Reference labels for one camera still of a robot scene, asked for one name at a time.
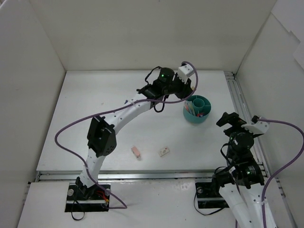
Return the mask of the orange yellow highlighter pack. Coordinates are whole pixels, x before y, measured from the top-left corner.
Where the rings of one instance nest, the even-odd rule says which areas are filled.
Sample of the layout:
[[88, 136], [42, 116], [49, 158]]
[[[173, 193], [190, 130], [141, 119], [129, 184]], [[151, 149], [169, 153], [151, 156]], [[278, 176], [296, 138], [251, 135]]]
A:
[[195, 110], [193, 107], [193, 103], [191, 101], [185, 101], [184, 103], [184, 107], [186, 108], [186, 110], [193, 116], [195, 116]]

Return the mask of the teal round desk organizer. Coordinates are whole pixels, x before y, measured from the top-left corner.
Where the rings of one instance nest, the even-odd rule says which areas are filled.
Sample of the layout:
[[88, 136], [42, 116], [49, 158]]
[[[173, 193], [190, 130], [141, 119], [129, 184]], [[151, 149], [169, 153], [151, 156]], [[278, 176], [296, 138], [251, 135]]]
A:
[[[211, 112], [211, 103], [210, 101], [200, 95], [193, 95], [187, 99], [187, 101], [191, 101], [193, 103], [193, 107], [195, 110], [195, 116], [191, 115], [185, 107], [183, 107], [183, 116], [189, 123], [200, 124], [203, 123], [208, 115]], [[197, 117], [197, 114], [204, 113], [205, 115], [202, 118]]]

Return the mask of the white patterned eraser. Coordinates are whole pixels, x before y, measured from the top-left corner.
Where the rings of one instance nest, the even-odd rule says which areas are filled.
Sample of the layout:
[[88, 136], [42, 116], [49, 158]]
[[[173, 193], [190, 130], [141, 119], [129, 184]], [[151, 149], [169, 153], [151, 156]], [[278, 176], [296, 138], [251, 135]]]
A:
[[170, 149], [168, 147], [164, 147], [158, 151], [158, 155], [160, 157], [163, 157], [163, 156], [167, 155], [169, 152], [170, 152]]

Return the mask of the pink eraser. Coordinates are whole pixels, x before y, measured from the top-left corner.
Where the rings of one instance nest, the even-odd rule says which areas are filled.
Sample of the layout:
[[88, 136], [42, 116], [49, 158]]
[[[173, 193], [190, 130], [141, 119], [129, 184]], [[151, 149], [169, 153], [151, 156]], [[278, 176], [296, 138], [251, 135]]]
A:
[[141, 159], [141, 152], [138, 150], [136, 146], [133, 146], [131, 148], [131, 151], [137, 159]]

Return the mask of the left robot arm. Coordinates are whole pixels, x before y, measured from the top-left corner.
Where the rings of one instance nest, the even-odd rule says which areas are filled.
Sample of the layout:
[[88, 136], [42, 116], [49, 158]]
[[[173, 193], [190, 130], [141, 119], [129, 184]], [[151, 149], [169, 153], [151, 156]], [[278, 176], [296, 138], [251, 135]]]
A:
[[87, 134], [87, 165], [76, 179], [77, 192], [82, 198], [94, 196], [101, 166], [106, 156], [115, 150], [119, 131], [138, 115], [165, 101], [169, 95], [174, 94], [179, 99], [188, 97], [192, 92], [189, 77], [193, 74], [193, 67], [189, 64], [180, 66], [177, 72], [162, 67], [157, 79], [137, 89], [137, 94], [123, 106], [123, 110], [92, 118]]

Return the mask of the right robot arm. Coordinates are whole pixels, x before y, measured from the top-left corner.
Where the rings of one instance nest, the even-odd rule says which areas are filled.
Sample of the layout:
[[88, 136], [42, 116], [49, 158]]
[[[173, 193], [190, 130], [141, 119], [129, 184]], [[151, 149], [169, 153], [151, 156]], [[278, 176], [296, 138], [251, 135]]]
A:
[[269, 123], [257, 116], [247, 123], [235, 112], [224, 112], [216, 124], [231, 127], [224, 130], [228, 142], [227, 152], [222, 155], [227, 167], [213, 175], [211, 192], [225, 200], [241, 228], [275, 228], [275, 219], [263, 193], [265, 178], [251, 152], [254, 139], [267, 132]]

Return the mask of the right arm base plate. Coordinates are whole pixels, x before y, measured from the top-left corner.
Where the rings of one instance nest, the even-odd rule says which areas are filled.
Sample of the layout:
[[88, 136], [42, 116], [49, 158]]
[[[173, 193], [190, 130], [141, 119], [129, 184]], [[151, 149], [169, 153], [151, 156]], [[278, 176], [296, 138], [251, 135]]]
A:
[[217, 178], [213, 176], [210, 180], [195, 181], [195, 198], [199, 209], [225, 209], [229, 205], [220, 195], [220, 187], [225, 184], [232, 183], [235, 186], [235, 181], [227, 178]]

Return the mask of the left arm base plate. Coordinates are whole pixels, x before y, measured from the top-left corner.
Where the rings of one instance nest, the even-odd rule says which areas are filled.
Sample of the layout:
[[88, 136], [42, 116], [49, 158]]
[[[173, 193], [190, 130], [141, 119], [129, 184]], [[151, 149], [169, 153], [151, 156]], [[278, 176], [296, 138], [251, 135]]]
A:
[[95, 188], [93, 195], [86, 199], [75, 184], [68, 187], [65, 212], [107, 212], [109, 195]]

